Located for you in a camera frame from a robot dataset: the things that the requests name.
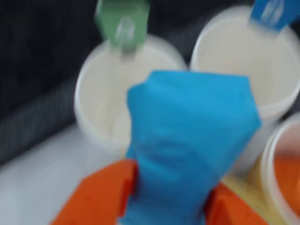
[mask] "white plastic cup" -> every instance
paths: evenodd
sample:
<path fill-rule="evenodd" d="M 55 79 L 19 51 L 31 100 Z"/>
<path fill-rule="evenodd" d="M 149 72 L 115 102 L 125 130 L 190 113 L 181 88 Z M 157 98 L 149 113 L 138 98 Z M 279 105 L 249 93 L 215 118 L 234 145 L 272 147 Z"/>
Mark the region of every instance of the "white plastic cup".
<path fill-rule="evenodd" d="M 286 27 L 274 37 L 249 23 L 250 15 L 250 7 L 234 7 L 215 16 L 201 32 L 190 65 L 194 71 L 250 79 L 263 125 L 233 167 L 241 175 L 253 166 L 300 88 L 300 46 L 294 32 Z"/>
<path fill-rule="evenodd" d="M 107 42 L 86 59 L 75 90 L 75 116 L 79 128 L 108 151 L 127 150 L 131 119 L 127 91 L 153 70 L 185 70 L 179 53 L 166 41 L 148 36 L 135 54 L 124 55 Z"/>
<path fill-rule="evenodd" d="M 279 215 L 287 225 L 300 224 L 300 218 L 293 212 L 281 194 L 277 183 L 274 159 L 277 154 L 300 157 L 300 113 L 292 116 L 276 129 L 251 174 L 251 182 L 265 196 L 274 215 Z"/>

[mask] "blue tab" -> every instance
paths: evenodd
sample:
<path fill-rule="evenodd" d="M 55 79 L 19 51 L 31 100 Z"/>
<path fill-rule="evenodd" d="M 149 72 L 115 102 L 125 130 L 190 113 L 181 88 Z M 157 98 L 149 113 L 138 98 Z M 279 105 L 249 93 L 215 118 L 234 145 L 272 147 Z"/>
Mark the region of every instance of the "blue tab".
<path fill-rule="evenodd" d="M 138 162 L 123 225 L 204 225 L 203 206 L 260 126 L 249 80 L 153 72 L 128 92 Z"/>
<path fill-rule="evenodd" d="M 300 15 L 300 0 L 256 0 L 251 19 L 267 29 L 282 30 Z"/>

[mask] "orange plastic piece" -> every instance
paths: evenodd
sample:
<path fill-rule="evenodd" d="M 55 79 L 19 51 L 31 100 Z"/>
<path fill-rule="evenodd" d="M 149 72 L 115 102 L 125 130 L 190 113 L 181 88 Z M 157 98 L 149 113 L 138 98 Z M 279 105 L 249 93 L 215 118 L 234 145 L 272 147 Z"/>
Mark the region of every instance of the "orange plastic piece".
<path fill-rule="evenodd" d="M 134 193 L 137 164 L 125 159 L 85 178 L 52 225 L 116 225 Z"/>
<path fill-rule="evenodd" d="M 268 225 L 223 184 L 211 193 L 205 216 L 206 225 Z"/>
<path fill-rule="evenodd" d="M 137 164 L 122 160 L 85 178 L 52 225 L 116 225 L 134 193 Z M 224 185 L 212 191 L 206 225 L 267 225 Z"/>

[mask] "green tab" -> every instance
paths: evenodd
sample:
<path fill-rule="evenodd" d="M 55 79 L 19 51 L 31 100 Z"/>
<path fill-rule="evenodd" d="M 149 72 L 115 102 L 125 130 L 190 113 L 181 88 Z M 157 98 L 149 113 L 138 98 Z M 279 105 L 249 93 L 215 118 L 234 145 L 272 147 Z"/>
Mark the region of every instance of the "green tab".
<path fill-rule="evenodd" d="M 144 0 L 99 0 L 95 19 L 112 46 L 134 50 L 145 41 L 149 11 Z"/>

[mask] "cup rim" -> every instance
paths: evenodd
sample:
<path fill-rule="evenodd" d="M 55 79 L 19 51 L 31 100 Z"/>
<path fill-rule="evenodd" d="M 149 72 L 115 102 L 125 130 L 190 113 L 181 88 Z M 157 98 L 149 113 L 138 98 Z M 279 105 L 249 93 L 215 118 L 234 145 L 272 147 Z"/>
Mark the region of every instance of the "cup rim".
<path fill-rule="evenodd" d="M 289 225 L 299 224 L 300 218 L 290 208 L 280 191 L 275 175 L 274 156 L 278 141 L 286 131 L 294 126 L 300 126 L 300 113 L 293 115 L 276 129 L 262 154 L 260 165 L 260 180 L 263 193 Z"/>

